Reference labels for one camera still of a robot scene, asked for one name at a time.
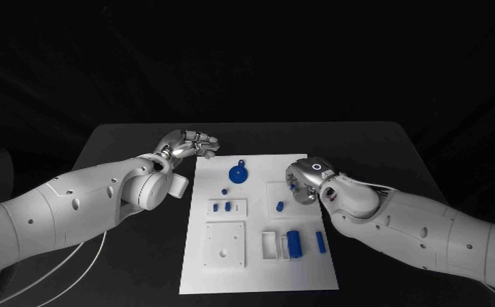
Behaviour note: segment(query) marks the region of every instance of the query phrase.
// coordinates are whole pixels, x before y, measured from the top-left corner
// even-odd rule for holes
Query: black table
[[[221,142],[218,155],[308,153],[328,158],[356,179],[446,203],[408,134],[393,122],[102,125],[74,170],[151,152],[178,128],[214,135]],[[154,211],[132,216],[109,232],[91,271],[48,306],[495,306],[495,294],[480,282],[423,271],[380,254],[335,230],[327,213],[340,291],[181,296],[195,162],[188,158],[177,170],[191,181],[182,200],[168,197]],[[93,261],[102,238],[84,244],[67,265],[6,306],[37,306],[73,284]],[[21,262],[6,296],[35,281],[73,250]]]

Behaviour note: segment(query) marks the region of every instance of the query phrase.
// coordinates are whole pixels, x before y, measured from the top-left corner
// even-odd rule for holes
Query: blue object
[[[230,169],[230,180],[237,183],[242,184],[249,178],[249,171],[246,170],[244,167],[244,161],[240,160],[240,164],[239,166],[234,166]]]
[[[321,253],[327,253],[322,232],[317,232],[317,240],[318,240],[318,246],[321,248]]]
[[[302,240],[299,239],[299,231],[292,230],[288,232],[288,245],[291,258],[302,257]]]
[[[285,203],[281,201],[278,204],[278,212],[282,212],[285,210]]]

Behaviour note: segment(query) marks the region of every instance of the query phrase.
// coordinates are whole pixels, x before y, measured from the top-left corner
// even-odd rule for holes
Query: white platform
[[[269,191],[278,194],[278,197],[270,195],[278,200],[285,196],[285,189],[282,184],[268,184],[283,183],[288,166],[307,157],[307,155],[244,155],[218,156],[211,160],[203,157],[197,159],[181,294],[338,289],[319,205],[315,203],[311,206],[301,206],[314,209],[307,215],[307,211],[301,210],[298,205],[292,205],[295,201],[288,188],[288,203],[282,212],[282,214],[286,212],[285,217],[279,218],[282,214],[270,212],[275,202],[270,202]],[[230,181],[229,172],[240,159],[246,161],[249,177],[243,184],[234,184]],[[229,190],[227,195],[223,195],[224,188]],[[208,217],[213,200],[247,200],[247,217],[213,220]],[[233,230],[217,233],[226,235],[226,239],[220,240],[221,243],[207,242],[211,240],[211,233],[208,233],[211,228],[207,224],[213,223],[223,223],[224,226],[220,227],[230,227],[226,223],[244,225],[244,253],[240,253],[242,249],[236,248],[240,243],[233,241],[230,234]],[[281,236],[286,236],[289,230],[299,231],[304,257],[285,260],[288,251],[282,256]],[[324,234],[328,249],[324,254],[318,247],[318,231]],[[263,232],[276,233],[276,260],[263,260]],[[244,262],[240,261],[234,265],[234,259],[239,259],[242,255]],[[205,265],[205,260],[210,260],[207,264],[216,261],[217,267],[208,268],[211,265]],[[221,266],[227,262],[233,264],[229,267]]]

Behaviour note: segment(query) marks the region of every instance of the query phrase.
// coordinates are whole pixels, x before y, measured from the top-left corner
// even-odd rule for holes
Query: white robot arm
[[[321,199],[341,234],[416,268],[495,286],[494,224],[429,198],[354,180],[322,158],[294,163],[286,181],[299,203]]]
[[[0,203],[0,270],[93,239],[168,194],[181,198],[190,181],[174,169],[194,154],[213,158],[218,148],[214,137],[177,130],[154,153],[66,173]]]

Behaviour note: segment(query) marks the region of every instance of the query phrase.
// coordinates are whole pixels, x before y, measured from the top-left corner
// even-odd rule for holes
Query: black curtain
[[[106,123],[396,121],[452,205],[495,221],[494,0],[3,1],[16,195]]]

